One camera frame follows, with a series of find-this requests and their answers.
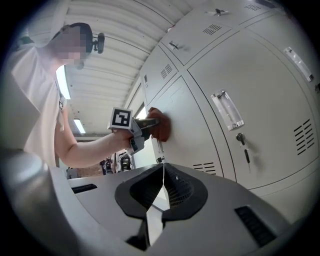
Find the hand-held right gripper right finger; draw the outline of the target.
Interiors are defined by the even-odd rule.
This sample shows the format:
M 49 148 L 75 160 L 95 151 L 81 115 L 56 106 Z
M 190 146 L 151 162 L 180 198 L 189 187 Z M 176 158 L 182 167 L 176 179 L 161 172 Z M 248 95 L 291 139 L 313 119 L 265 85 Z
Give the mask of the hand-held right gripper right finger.
M 207 200 L 191 218 L 168 221 L 150 254 L 255 254 L 260 241 L 273 242 L 290 227 L 275 208 L 230 179 L 176 164 L 165 167 L 201 181 Z

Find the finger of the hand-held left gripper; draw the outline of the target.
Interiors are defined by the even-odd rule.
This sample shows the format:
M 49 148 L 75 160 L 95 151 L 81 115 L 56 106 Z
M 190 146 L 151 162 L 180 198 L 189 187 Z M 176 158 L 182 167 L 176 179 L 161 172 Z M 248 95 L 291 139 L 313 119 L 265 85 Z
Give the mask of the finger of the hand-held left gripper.
M 136 119 L 136 123 L 139 127 L 153 127 L 160 123 L 158 118 L 146 118 L 146 119 Z

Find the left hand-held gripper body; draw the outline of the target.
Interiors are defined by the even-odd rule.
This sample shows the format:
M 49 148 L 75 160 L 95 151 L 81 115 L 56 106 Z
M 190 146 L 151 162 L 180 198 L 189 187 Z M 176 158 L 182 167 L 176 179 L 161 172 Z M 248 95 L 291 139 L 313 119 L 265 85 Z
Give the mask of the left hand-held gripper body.
M 138 121 L 134 119 L 132 110 L 113 107 L 107 128 L 109 130 L 128 130 L 132 134 L 132 138 L 129 141 L 130 149 L 127 150 L 128 154 L 136 154 L 144 149 L 145 139 L 143 132 L 138 125 Z

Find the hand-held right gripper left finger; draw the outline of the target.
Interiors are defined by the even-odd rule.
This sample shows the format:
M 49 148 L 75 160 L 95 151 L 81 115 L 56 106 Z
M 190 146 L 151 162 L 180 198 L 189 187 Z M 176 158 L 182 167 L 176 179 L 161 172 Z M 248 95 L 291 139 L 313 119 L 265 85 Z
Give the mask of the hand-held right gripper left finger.
M 120 174 L 66 179 L 50 170 L 50 203 L 53 225 L 49 240 L 52 252 L 140 252 L 147 242 L 145 217 L 126 215 L 117 203 L 118 187 L 127 180 L 162 172 L 150 165 Z

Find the brown wiping cloth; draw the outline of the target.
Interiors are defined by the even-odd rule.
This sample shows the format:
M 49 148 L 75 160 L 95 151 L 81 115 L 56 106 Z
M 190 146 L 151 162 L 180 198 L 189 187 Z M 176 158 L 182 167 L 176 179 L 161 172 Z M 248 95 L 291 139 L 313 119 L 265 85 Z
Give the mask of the brown wiping cloth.
M 150 128 L 150 135 L 159 142 L 166 142 L 171 135 L 171 120 L 159 109 L 151 107 L 148 110 L 148 119 L 158 119 L 159 123 Z

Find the grey metal locker door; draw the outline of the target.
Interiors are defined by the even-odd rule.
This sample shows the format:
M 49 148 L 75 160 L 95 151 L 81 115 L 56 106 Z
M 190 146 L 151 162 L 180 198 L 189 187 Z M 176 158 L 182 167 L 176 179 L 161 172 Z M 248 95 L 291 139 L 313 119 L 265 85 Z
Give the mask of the grey metal locker door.
M 167 142 L 153 144 L 166 162 L 237 181 L 235 164 L 218 118 L 190 74 L 144 77 L 145 102 L 171 121 Z

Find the person's left forearm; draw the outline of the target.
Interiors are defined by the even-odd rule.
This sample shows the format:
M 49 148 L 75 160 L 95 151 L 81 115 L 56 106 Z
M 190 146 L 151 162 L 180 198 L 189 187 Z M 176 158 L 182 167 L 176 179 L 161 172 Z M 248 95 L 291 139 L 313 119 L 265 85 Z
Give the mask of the person's left forearm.
M 130 147 L 132 134 L 125 129 L 90 142 L 77 142 L 70 131 L 58 131 L 55 135 L 55 152 L 62 162 L 71 168 L 88 168 L 107 157 Z

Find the grey metal locker cabinet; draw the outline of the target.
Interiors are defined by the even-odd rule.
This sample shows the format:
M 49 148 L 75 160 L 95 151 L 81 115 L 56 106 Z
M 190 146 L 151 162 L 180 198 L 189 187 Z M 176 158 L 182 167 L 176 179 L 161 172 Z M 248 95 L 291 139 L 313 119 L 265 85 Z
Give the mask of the grey metal locker cabinet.
M 215 9 L 229 14 L 205 14 Z M 320 60 L 298 23 L 266 0 L 208 0 L 142 66 L 147 108 L 144 77 L 175 74 L 191 75 L 216 114 L 235 182 L 289 222 L 304 218 L 320 194 Z

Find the white black machine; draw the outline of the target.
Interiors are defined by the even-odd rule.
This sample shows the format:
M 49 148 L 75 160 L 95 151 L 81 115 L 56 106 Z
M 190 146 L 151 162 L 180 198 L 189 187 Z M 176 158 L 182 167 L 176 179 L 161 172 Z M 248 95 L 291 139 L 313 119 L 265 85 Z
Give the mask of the white black machine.
M 116 172 L 126 172 L 132 169 L 131 156 L 127 152 L 119 154 L 116 162 Z

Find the rectangular ceiling light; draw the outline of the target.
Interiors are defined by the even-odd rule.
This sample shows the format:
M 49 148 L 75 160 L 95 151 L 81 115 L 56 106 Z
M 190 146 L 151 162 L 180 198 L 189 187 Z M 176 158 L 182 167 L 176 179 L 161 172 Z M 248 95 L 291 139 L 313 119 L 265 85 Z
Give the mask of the rectangular ceiling light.
M 84 129 L 84 127 L 83 127 L 83 124 L 82 124 L 82 122 L 81 122 L 80 119 L 76 119 L 76 118 L 75 118 L 75 119 L 73 120 L 73 122 L 74 122 L 75 126 L 77 127 L 77 129 L 78 129 L 78 131 L 79 131 L 80 134 L 85 134 L 85 133 L 86 133 L 86 131 L 85 131 L 85 129 Z
M 68 88 L 65 66 L 64 65 L 60 66 L 56 70 L 55 74 L 56 74 L 56 80 L 57 80 L 61 94 L 66 100 L 70 100 L 71 95 Z

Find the person's white shirt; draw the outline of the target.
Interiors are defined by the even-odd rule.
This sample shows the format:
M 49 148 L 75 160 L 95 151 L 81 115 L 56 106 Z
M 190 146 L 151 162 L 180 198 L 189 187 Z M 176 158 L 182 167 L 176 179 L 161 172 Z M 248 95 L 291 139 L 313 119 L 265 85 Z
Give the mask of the person's white shirt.
M 64 150 L 75 143 L 68 123 L 67 100 L 56 79 L 57 69 L 64 64 L 50 44 L 37 47 L 30 37 L 22 36 L 7 65 L 19 88 L 39 111 L 24 150 L 55 167 L 56 155 L 63 159 Z

